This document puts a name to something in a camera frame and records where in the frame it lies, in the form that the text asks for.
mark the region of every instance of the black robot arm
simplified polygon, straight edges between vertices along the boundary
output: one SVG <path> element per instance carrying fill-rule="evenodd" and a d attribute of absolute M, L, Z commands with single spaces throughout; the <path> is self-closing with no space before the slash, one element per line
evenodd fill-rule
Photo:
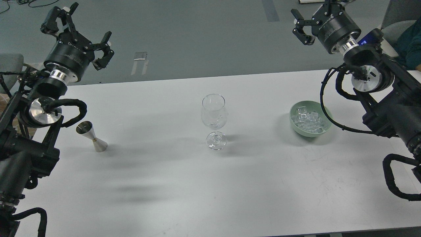
<path fill-rule="evenodd" d="M 34 208 L 14 215 L 15 206 L 24 198 L 23 190 L 35 188 L 38 178 L 49 176 L 58 162 L 60 150 L 54 146 L 60 129 L 75 124 L 87 113 L 83 101 L 60 99 L 67 91 L 67 84 L 80 81 L 90 62 L 99 70 L 105 68 L 114 55 L 108 44 L 111 32 L 107 32 L 100 43 L 92 44 L 75 29 L 71 15 L 77 6 L 74 3 L 70 10 L 54 7 L 42 24 L 41 31 L 57 39 L 44 61 L 45 69 L 27 65 L 24 72 L 0 72 L 0 80 L 3 74 L 14 74 L 19 76 L 20 83 L 13 96 L 9 93 L 11 99 L 0 116 L 0 236 L 13 237 L 19 226 L 17 220 L 35 213 L 41 214 L 38 236 L 45 236 L 46 212 Z M 65 29 L 56 35 L 59 18 Z M 95 59 L 94 51 L 98 50 L 103 51 L 104 56 Z M 61 106 L 77 106 L 80 114 L 63 122 Z M 43 141 L 33 141 L 24 132 L 18 134 L 12 125 L 15 118 L 22 127 L 49 127 Z"/>
<path fill-rule="evenodd" d="M 303 35 L 302 27 L 311 25 L 312 35 L 319 39 L 328 53 L 340 52 L 343 55 L 345 63 L 340 68 L 335 68 L 338 71 L 336 90 L 346 99 L 361 102 L 366 111 L 362 122 L 370 131 L 351 129 L 338 124 L 326 113 L 323 91 L 328 79 L 333 75 L 330 71 L 322 82 L 320 92 L 320 102 L 325 115 L 343 130 L 401 138 L 413 154 L 413 158 L 397 154 L 388 155 L 383 161 L 386 184 L 389 190 L 400 198 L 421 201 L 421 194 L 405 194 L 396 187 L 390 167 L 392 161 L 413 165 L 415 168 L 412 171 L 421 182 L 421 84 L 396 60 L 382 53 L 383 34 L 379 29 L 372 30 L 362 40 L 356 41 L 361 30 L 346 14 L 340 1 L 325 0 L 311 21 L 303 21 L 295 9 L 291 12 L 297 19 L 293 32 L 301 42 L 303 38 L 309 37 Z M 342 89 L 345 74 L 353 74 L 351 80 L 355 95 Z M 393 90 L 381 101 L 375 101 L 370 95 L 390 85 Z"/>

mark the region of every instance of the teal sleeve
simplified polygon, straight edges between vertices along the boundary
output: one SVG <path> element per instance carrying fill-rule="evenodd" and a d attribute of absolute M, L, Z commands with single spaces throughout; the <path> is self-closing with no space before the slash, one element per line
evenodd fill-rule
<path fill-rule="evenodd" d="M 409 70 L 414 70 L 421 64 L 421 27 L 419 28 L 420 31 L 412 38 L 406 54 L 406 65 Z"/>

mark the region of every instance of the person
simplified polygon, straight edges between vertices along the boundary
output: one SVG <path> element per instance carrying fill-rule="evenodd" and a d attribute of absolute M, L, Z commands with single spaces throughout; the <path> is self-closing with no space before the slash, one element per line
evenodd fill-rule
<path fill-rule="evenodd" d="M 399 54 L 398 63 L 407 70 L 421 72 L 421 17 L 406 29 L 392 46 Z"/>

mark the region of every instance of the jigger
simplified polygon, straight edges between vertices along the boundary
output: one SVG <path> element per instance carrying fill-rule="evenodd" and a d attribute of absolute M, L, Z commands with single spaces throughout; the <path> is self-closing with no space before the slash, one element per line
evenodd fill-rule
<path fill-rule="evenodd" d="M 81 122 L 76 127 L 76 132 L 84 137 L 91 139 L 96 152 L 103 152 L 108 146 L 106 142 L 95 136 L 95 132 L 93 131 L 93 126 L 90 121 Z"/>

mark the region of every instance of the black cable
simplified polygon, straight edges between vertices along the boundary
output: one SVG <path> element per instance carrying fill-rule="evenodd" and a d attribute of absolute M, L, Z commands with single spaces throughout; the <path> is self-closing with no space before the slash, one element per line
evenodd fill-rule
<path fill-rule="evenodd" d="M 40 225 L 38 227 L 38 237 L 45 237 L 45 231 L 47 229 L 47 212 L 44 209 L 40 207 L 32 208 L 19 214 L 13 215 L 12 219 L 14 221 L 21 220 L 35 213 L 41 214 Z"/>
<path fill-rule="evenodd" d="M 384 178 L 386 180 L 387 188 L 394 195 L 403 199 L 407 199 L 408 201 L 421 201 L 421 194 L 406 194 L 406 193 L 401 192 L 399 188 L 396 187 L 392 168 L 390 167 L 390 163 L 392 161 L 399 161 L 399 162 L 410 164 L 413 166 L 418 166 L 418 161 L 415 159 L 411 159 L 411 158 L 397 155 L 397 154 L 389 154 L 383 160 L 383 172 L 384 172 Z"/>
<path fill-rule="evenodd" d="M 7 12 L 10 9 L 9 1 L 6 1 L 6 3 L 7 3 L 7 9 L 4 10 L 4 11 L 2 11 L 2 12 L 0 12 L 0 14 L 3 13 L 3 12 Z"/>
<path fill-rule="evenodd" d="M 58 2 L 59 0 L 56 0 L 56 1 L 52 2 L 52 3 L 45 4 L 45 5 L 31 6 L 31 3 L 36 2 L 36 1 L 37 1 L 37 0 L 30 1 L 30 2 L 28 3 L 28 6 L 29 6 L 30 8 L 45 7 L 45 6 L 48 6 L 48 5 L 51 5 L 51 4 L 55 4 L 55 3 L 56 3 L 56 2 Z"/>
<path fill-rule="evenodd" d="M 53 101 L 50 101 L 48 104 L 41 105 L 41 106 L 46 113 L 50 113 L 53 111 L 53 109 L 60 107 L 62 105 L 79 107 L 79 115 L 65 122 L 64 124 L 61 125 L 61 127 L 70 127 L 74 125 L 75 123 L 82 120 L 85 117 L 86 113 L 88 112 L 87 105 L 85 104 L 85 102 L 81 100 L 77 100 L 77 99 L 53 100 Z"/>
<path fill-rule="evenodd" d="M 9 4 L 9 1 L 10 1 L 10 0 L 2 0 L 2 2 L 7 3 L 7 9 L 6 9 L 6 10 L 4 10 L 4 11 L 2 11 L 2 12 L 0 12 L 0 14 L 1 14 L 1 13 L 3 13 L 3 12 L 7 12 L 7 11 L 10 9 L 10 4 Z M 38 1 L 38 0 L 16 0 L 16 3 L 17 3 L 17 4 L 19 4 L 19 5 L 25 5 L 25 4 L 28 4 L 28 6 L 29 6 L 30 8 L 39 8 L 39 7 L 45 7 L 45 6 L 48 6 L 48 5 L 55 4 L 55 3 L 56 3 L 56 2 L 58 2 L 59 0 L 55 0 L 54 2 L 49 3 L 49 4 L 38 5 L 38 6 L 31 6 L 31 3 L 36 2 L 36 1 Z"/>
<path fill-rule="evenodd" d="M 328 83 L 328 81 L 329 81 L 329 79 L 335 74 L 335 72 L 339 72 L 339 71 L 341 71 L 341 69 L 343 69 L 344 67 L 345 67 L 346 65 L 345 64 L 342 64 L 341 66 L 339 66 L 339 67 L 337 67 L 337 68 L 331 68 L 331 69 L 329 69 L 328 70 L 328 72 L 326 73 L 326 75 L 325 75 L 325 79 L 322 81 L 322 87 L 320 88 L 320 105 L 321 105 L 321 107 L 322 107 L 322 111 L 323 111 L 323 113 L 326 115 L 326 117 L 328 118 L 328 120 L 330 121 L 330 122 L 332 122 L 335 126 L 337 126 L 337 127 L 339 127 L 339 128 L 341 128 L 342 130 L 346 130 L 346 131 L 349 131 L 349 132 L 357 132 L 357 133 L 365 133 L 365 134 L 374 134 L 374 132 L 373 131 L 363 131 L 363 130 L 359 130 L 359 129 L 354 129 L 354 128 L 351 128 L 351 127 L 347 127 L 347 126 L 345 126 L 345 125 L 342 125 L 342 124 L 340 124 L 340 123 L 338 123 L 338 122 L 336 122 L 333 118 L 331 118 L 329 115 L 328 115 L 328 113 L 326 112 L 326 108 L 325 108 L 325 105 L 324 105 L 324 103 L 323 103 L 323 93 L 325 92 L 325 87 L 326 87 L 326 84 Z"/>
<path fill-rule="evenodd" d="M 10 93 L 9 88 L 7 88 L 6 83 L 4 82 L 3 73 L 0 73 L 0 85 L 3 87 L 3 90 L 6 92 L 6 94 L 9 96 L 9 98 L 12 98 L 12 94 Z"/>

